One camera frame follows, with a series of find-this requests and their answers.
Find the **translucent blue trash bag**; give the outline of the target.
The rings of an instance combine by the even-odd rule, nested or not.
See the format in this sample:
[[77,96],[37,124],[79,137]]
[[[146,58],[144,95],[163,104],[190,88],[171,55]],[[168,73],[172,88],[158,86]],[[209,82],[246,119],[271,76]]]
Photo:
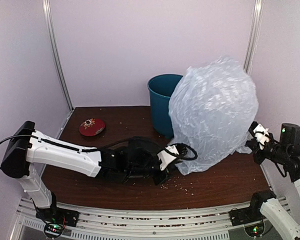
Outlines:
[[189,67],[168,105],[172,143],[184,143],[198,154],[176,164],[180,173],[204,172],[235,152],[250,154],[246,141],[258,108],[256,85],[239,61],[222,56]]

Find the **teal plastic trash bin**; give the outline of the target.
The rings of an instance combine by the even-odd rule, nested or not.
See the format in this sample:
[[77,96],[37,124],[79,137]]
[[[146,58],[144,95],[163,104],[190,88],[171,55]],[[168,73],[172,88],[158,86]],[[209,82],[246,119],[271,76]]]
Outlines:
[[153,128],[167,139],[174,136],[169,116],[169,102],[182,77],[179,74],[161,74],[152,77],[147,83]]

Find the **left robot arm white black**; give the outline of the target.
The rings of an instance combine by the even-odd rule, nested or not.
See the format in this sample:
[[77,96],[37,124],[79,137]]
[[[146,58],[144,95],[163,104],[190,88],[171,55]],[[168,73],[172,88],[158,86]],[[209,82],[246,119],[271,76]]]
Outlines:
[[55,195],[38,175],[35,163],[59,167],[91,178],[105,178],[125,183],[131,178],[152,178],[164,182],[169,167],[182,157],[176,145],[160,146],[146,137],[131,137],[103,147],[87,147],[51,138],[26,121],[14,133],[0,141],[7,142],[0,170],[17,179],[34,205],[51,222],[62,218]]

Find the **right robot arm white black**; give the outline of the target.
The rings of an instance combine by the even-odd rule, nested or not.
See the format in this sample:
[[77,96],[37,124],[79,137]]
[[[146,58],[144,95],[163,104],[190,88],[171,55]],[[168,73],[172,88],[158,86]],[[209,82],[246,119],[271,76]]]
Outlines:
[[[300,126],[283,123],[279,140],[256,121],[248,131],[252,139],[246,142],[246,146],[252,150],[254,162],[258,165],[264,160],[274,163],[282,177],[290,178],[300,199]],[[282,208],[270,190],[253,194],[246,216],[251,221],[265,217],[283,240],[300,240],[300,225]]]

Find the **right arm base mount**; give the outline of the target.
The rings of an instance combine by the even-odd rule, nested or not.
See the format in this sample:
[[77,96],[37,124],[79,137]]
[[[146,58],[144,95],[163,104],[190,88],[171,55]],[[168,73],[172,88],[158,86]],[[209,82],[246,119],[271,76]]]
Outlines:
[[273,229],[272,225],[266,226],[265,217],[252,207],[234,207],[228,214],[232,226],[243,226],[248,237],[262,238]]

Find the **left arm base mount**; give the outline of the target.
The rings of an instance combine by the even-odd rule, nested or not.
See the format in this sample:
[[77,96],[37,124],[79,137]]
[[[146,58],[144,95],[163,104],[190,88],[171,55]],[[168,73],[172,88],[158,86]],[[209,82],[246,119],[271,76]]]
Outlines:
[[66,227],[76,227],[80,213],[64,208],[35,208],[36,217],[44,223],[43,233],[49,239],[59,238]]

